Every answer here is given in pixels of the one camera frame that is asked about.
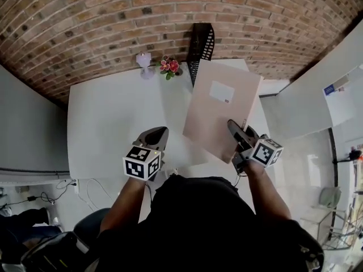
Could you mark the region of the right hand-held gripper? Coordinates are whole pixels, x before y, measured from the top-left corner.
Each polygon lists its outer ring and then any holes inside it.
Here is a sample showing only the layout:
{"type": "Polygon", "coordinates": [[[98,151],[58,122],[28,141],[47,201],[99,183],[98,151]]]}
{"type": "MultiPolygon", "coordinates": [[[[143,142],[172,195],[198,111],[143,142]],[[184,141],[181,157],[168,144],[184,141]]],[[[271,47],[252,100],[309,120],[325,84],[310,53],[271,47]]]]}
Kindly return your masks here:
{"type": "Polygon", "coordinates": [[[244,132],[234,120],[228,120],[227,127],[238,144],[232,164],[239,175],[244,173],[248,161],[254,161],[264,168],[274,165],[284,149],[270,138],[260,138],[251,126],[244,132]]]}

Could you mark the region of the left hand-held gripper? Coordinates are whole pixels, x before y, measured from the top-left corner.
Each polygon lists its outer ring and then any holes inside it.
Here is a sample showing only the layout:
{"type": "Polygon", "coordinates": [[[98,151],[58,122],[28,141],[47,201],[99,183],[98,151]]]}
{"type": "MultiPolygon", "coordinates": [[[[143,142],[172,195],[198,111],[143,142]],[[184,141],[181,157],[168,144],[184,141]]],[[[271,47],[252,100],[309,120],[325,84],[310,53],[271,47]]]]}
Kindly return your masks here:
{"type": "Polygon", "coordinates": [[[163,152],[168,135],[169,129],[165,126],[154,127],[142,132],[129,146],[129,151],[123,157],[124,174],[142,181],[154,181],[163,165],[163,152]],[[141,147],[156,145],[157,150],[141,147]]]}

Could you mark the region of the beige cardboard folder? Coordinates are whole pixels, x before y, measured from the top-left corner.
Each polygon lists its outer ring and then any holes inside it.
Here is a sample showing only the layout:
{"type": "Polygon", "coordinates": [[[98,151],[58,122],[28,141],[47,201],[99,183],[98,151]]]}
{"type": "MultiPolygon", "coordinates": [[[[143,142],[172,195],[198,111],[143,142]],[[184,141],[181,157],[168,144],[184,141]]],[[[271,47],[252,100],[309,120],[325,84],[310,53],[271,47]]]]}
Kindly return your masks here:
{"type": "Polygon", "coordinates": [[[183,134],[200,147],[230,163],[237,143],[228,120],[245,128],[254,107],[261,76],[201,60],[193,86],[183,134]]]}

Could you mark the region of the black mesh file holder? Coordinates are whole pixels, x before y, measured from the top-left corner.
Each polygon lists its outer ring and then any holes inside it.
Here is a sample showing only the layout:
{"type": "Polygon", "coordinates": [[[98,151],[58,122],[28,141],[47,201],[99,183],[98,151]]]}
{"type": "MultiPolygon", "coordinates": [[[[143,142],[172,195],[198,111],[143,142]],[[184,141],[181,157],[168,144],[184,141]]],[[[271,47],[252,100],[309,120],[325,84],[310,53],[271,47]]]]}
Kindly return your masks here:
{"type": "Polygon", "coordinates": [[[199,63],[212,59],[215,45],[214,29],[210,23],[194,23],[187,55],[187,65],[192,85],[195,85],[199,63]]]}

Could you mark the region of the person's left forearm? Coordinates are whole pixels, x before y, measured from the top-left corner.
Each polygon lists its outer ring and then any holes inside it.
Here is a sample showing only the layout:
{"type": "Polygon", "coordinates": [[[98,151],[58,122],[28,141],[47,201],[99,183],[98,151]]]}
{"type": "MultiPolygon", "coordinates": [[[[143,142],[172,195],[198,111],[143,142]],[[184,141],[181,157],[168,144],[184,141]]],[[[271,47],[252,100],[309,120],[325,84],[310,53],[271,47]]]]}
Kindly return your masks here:
{"type": "Polygon", "coordinates": [[[136,225],[145,192],[146,181],[130,177],[123,186],[114,204],[103,218],[100,233],[107,230],[121,230],[136,225]]]}

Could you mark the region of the person's right forearm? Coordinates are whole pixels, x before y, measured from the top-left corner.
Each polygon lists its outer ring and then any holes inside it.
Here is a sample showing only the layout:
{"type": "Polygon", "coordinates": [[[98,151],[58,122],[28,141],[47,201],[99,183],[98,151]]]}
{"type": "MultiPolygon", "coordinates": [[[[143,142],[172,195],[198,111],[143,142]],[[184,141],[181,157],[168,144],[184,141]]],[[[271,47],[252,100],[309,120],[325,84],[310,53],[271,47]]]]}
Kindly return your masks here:
{"type": "Polygon", "coordinates": [[[265,168],[259,163],[248,160],[244,171],[252,194],[256,215],[264,220],[291,220],[291,213],[277,192],[265,168]]]}

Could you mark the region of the pink potted flowers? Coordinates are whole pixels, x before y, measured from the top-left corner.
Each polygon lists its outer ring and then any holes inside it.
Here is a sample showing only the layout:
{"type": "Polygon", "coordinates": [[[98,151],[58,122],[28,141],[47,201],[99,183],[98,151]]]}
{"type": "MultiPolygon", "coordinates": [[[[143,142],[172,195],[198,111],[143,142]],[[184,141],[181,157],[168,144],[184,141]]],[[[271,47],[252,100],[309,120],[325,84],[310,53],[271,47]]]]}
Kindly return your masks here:
{"type": "Polygon", "coordinates": [[[161,60],[157,62],[156,71],[158,71],[165,80],[181,76],[183,73],[180,63],[174,57],[170,56],[163,56],[161,60]]]}

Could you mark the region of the white table lamp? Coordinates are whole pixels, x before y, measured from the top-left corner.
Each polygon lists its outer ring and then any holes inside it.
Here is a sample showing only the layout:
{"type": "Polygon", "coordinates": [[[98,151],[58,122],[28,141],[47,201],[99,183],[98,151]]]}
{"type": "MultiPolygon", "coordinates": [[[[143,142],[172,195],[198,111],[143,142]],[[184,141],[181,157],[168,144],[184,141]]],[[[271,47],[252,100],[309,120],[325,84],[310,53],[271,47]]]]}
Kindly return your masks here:
{"type": "Polygon", "coordinates": [[[141,68],[141,77],[143,79],[151,79],[155,70],[153,67],[150,67],[151,64],[151,54],[150,53],[139,53],[136,55],[136,62],[139,64],[141,68]]]}

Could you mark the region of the black pole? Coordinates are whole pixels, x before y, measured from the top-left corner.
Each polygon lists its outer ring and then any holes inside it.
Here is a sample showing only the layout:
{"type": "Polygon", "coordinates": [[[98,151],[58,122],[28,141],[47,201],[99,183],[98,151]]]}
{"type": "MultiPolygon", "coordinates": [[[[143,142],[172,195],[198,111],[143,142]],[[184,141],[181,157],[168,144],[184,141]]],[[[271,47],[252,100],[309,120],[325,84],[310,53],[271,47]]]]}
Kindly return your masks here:
{"type": "MultiPolygon", "coordinates": [[[[331,153],[332,153],[332,160],[337,159],[337,153],[336,153],[336,144],[335,144],[335,138],[332,128],[328,129],[329,138],[330,138],[330,145],[331,145],[331,153]]],[[[338,187],[339,185],[339,178],[338,178],[338,167],[336,163],[333,163],[333,169],[334,169],[334,187],[338,187]]]]}

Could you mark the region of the white sheet with blue label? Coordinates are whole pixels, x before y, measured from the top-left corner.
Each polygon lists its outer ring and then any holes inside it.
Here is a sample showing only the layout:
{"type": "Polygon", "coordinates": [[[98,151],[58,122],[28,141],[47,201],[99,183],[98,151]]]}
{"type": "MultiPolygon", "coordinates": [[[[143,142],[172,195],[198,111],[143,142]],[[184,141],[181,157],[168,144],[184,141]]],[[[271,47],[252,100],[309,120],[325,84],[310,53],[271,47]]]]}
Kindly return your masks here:
{"type": "Polygon", "coordinates": [[[323,89],[332,126],[357,117],[363,109],[363,64],[323,89]]]}

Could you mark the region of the dark round stool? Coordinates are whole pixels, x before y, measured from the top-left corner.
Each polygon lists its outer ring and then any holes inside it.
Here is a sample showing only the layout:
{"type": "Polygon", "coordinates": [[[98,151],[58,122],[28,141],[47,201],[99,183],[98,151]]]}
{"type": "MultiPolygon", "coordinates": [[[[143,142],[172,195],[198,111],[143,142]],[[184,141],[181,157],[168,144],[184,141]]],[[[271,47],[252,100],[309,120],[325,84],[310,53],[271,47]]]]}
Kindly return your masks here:
{"type": "Polygon", "coordinates": [[[75,225],[73,233],[86,247],[89,248],[96,241],[101,223],[109,210],[110,208],[103,208],[94,211],[75,225]]]}

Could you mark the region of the grey folding chair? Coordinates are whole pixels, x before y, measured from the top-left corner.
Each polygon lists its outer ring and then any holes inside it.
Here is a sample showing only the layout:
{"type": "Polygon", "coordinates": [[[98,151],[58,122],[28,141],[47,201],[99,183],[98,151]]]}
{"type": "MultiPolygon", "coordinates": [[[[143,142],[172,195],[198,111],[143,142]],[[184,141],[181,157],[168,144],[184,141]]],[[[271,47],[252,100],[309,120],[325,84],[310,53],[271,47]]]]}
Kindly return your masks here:
{"type": "Polygon", "coordinates": [[[363,238],[363,202],[343,210],[338,208],[341,195],[339,187],[322,189],[318,204],[301,218],[302,227],[326,251],[349,250],[363,238]]]}

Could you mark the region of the white partition panel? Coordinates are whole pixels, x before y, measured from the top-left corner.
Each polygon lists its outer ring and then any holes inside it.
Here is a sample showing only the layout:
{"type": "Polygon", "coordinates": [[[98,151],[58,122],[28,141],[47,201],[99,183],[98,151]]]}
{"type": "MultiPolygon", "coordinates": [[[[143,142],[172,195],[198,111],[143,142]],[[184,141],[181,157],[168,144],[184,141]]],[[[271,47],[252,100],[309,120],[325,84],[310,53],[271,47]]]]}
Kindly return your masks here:
{"type": "Polygon", "coordinates": [[[68,174],[67,114],[0,65],[0,175],[68,174]]]}

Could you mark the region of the black backpack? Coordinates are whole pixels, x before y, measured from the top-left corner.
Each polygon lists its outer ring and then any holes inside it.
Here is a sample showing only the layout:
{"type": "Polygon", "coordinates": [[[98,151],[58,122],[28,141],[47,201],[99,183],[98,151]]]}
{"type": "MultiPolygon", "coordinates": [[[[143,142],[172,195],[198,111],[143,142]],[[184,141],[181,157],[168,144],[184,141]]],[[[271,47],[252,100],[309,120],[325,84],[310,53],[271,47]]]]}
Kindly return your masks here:
{"type": "Polygon", "coordinates": [[[83,272],[88,247],[73,232],[48,238],[23,255],[25,272],[83,272]]]}

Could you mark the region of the black clamp mount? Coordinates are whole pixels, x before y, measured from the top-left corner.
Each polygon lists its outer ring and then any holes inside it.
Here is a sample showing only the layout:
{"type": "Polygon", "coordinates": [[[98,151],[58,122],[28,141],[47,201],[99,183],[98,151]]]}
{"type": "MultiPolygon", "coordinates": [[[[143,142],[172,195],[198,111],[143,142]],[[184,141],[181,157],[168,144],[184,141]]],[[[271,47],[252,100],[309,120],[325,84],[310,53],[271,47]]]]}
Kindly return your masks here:
{"type": "Polygon", "coordinates": [[[337,164],[337,163],[345,163],[345,162],[353,162],[355,160],[358,160],[362,155],[362,151],[361,150],[357,150],[355,148],[353,148],[348,157],[345,159],[340,159],[340,160],[333,160],[332,163],[333,164],[337,164]]]}

